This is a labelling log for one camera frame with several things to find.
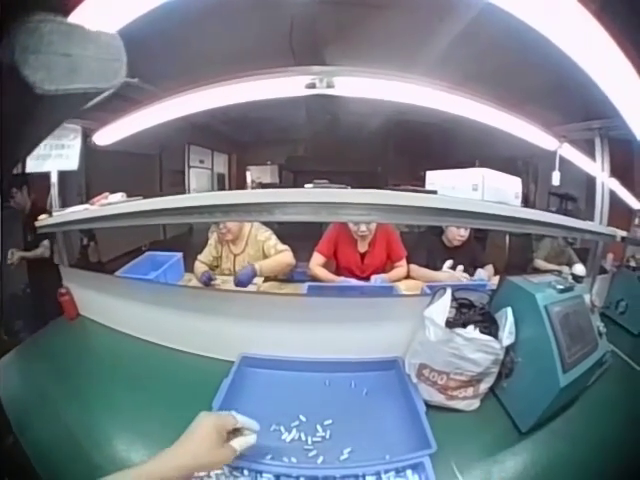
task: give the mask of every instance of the white box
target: white box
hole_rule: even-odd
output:
[[[489,168],[431,170],[425,188],[449,197],[522,205],[522,179]]]

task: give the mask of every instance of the white shelf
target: white shelf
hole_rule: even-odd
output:
[[[423,193],[356,189],[232,190],[150,198],[60,213],[36,226],[42,232],[59,232],[224,220],[464,225],[592,240],[620,238],[614,228],[540,210]]]

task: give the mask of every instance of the red fire extinguisher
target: red fire extinguisher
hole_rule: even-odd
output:
[[[58,289],[58,301],[62,307],[62,315],[64,315],[67,320],[73,321],[78,318],[80,315],[78,305],[67,287],[60,287]]]

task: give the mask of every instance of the green workbench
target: green workbench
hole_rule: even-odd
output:
[[[0,396],[44,479],[91,479],[168,446],[210,408],[231,364],[58,320],[0,360]],[[489,395],[429,410],[438,480],[620,479],[640,445],[640,374],[617,356],[568,411],[521,436]]]

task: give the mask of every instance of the blue glove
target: blue glove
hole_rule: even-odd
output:
[[[202,275],[200,275],[200,277],[198,278],[198,281],[201,284],[203,284],[205,287],[210,287],[215,279],[216,279],[216,276],[213,273],[211,273],[209,270],[207,270]]]
[[[247,288],[258,276],[255,265],[243,267],[236,276],[233,277],[233,284],[239,288]]]
[[[479,268],[476,270],[476,273],[474,273],[473,279],[477,281],[488,282],[489,275],[487,275],[487,272],[484,269]]]
[[[386,274],[378,273],[377,275],[371,275],[369,283],[373,283],[374,285],[387,285],[391,282],[389,281],[389,277],[387,277]]]
[[[356,280],[355,278],[340,277],[340,279],[338,280],[338,283],[342,285],[364,285],[367,282],[363,282],[362,280]]]

